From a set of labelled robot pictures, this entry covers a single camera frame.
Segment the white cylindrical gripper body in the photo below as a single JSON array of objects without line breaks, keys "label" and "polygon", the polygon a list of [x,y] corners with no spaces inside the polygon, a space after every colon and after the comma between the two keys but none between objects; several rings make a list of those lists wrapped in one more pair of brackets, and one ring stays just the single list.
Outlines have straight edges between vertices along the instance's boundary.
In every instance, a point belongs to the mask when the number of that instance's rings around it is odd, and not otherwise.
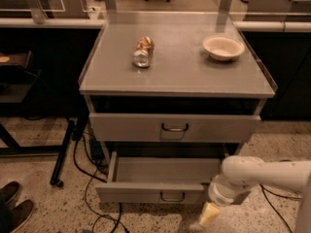
[{"label": "white cylindrical gripper body", "polygon": [[251,193],[250,185],[230,183],[223,175],[213,178],[208,187],[209,199],[220,207],[240,205]]}]

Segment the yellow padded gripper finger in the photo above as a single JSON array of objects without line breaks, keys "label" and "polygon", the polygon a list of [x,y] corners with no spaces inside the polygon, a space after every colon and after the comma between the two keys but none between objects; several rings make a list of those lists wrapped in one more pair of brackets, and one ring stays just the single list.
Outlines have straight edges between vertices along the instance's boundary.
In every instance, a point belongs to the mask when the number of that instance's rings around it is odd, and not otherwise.
[{"label": "yellow padded gripper finger", "polygon": [[202,227],[208,227],[220,214],[220,207],[215,203],[205,203],[199,218]]}]

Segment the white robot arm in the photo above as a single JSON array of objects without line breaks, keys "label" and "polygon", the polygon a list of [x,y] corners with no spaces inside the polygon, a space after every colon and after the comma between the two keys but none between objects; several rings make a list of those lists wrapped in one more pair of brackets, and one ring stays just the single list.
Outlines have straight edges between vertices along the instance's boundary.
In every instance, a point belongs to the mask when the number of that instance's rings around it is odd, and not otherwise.
[{"label": "white robot arm", "polygon": [[199,225],[208,227],[220,213],[220,207],[233,204],[255,185],[268,185],[302,194],[294,233],[311,232],[311,162],[264,162],[258,157],[232,155],[222,162],[219,175],[208,187]]}]

